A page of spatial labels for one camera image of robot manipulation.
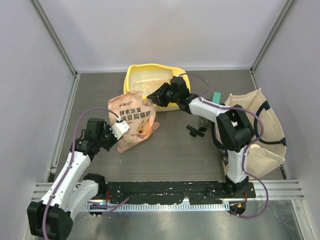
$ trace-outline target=metal floor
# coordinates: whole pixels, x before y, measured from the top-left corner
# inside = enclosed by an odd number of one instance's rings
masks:
[[[251,201],[245,215],[262,210]],[[271,201],[255,219],[226,211],[113,212],[93,218],[80,213],[68,240],[303,240],[290,200]]]
[[[255,90],[248,70],[210,70],[190,71],[201,75],[210,84],[209,93],[204,97],[212,98],[220,92],[221,102],[230,95],[243,95]],[[123,94],[125,72],[81,74],[71,115],[69,118],[57,174],[66,162],[72,142],[74,128],[79,116],[88,108],[108,107],[108,100]],[[205,84],[190,76],[191,91],[201,93]],[[82,122],[80,130],[86,127],[90,117],[109,119],[103,111],[90,112]],[[204,137],[192,137],[187,125],[198,127],[198,117],[176,110],[158,112],[156,121],[161,126],[145,142],[119,153],[116,147],[110,152],[101,150],[86,169],[87,173],[101,174],[107,181],[205,181],[224,180],[220,151],[214,146],[211,132]],[[279,168],[262,179],[282,180]]]

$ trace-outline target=enclosure wall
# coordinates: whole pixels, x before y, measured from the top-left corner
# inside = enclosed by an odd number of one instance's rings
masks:
[[[320,226],[319,9],[318,0],[298,0],[256,71],[286,135],[289,177],[299,180],[316,226]]]
[[[40,0],[78,71],[251,67],[286,0]]]
[[[27,0],[0,7],[0,233],[20,240],[46,180],[73,76]]]

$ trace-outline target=black bag strap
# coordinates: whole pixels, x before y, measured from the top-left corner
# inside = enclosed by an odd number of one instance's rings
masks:
[[[260,115],[260,113],[262,112],[263,109],[265,109],[267,111],[270,108],[271,107],[270,107],[268,101],[266,100],[264,103],[261,104],[261,106],[259,107],[258,111],[256,111],[256,115],[259,117],[259,115]],[[253,121],[253,129],[254,129],[255,137],[257,138],[259,136],[259,133],[258,133],[258,120],[256,118]],[[286,137],[282,138],[279,141],[265,141],[265,140],[262,140],[260,138],[259,142],[261,142],[263,144],[267,144],[267,145],[283,144],[284,146],[287,146]]]
[[[211,122],[211,134],[212,134],[212,140],[213,140],[214,145],[218,149],[221,149],[221,150],[225,149],[225,147],[222,145],[222,143],[219,142],[219,140],[217,139],[215,123],[213,121]]]

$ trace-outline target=printed packaging bag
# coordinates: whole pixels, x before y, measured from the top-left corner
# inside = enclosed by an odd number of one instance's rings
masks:
[[[140,91],[129,91],[109,100],[108,108],[130,125],[130,130],[117,142],[120,153],[150,138],[160,126],[160,123],[155,122],[156,105],[143,101]],[[109,119],[111,124],[117,121],[111,113]]]

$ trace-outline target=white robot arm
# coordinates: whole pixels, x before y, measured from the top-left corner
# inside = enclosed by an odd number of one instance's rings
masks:
[[[84,181],[76,188],[76,184],[85,169],[90,165],[94,156],[104,148],[107,151],[114,146],[130,129],[125,121],[120,121],[112,126],[101,118],[90,118],[87,122],[84,134],[75,141],[75,152],[72,166],[69,163],[72,153],[68,154],[67,160],[54,181],[49,191],[39,202],[32,201],[27,208],[27,215],[31,234],[43,237],[42,222],[44,211],[53,195],[53,191],[58,187],[55,197],[49,204],[46,225],[47,235],[50,239],[67,239],[73,221],[82,207],[94,196],[106,192],[105,177],[99,174],[88,174]]]
[[[147,98],[161,107],[176,103],[182,111],[204,117],[217,124],[222,144],[228,150],[229,169],[226,182],[231,184],[231,192],[239,192],[244,188],[249,180],[243,171],[243,164],[246,169],[247,163],[245,148],[254,136],[254,130],[245,112],[213,104],[200,99],[197,94],[191,94],[181,76],[173,77],[170,84],[164,83]]]

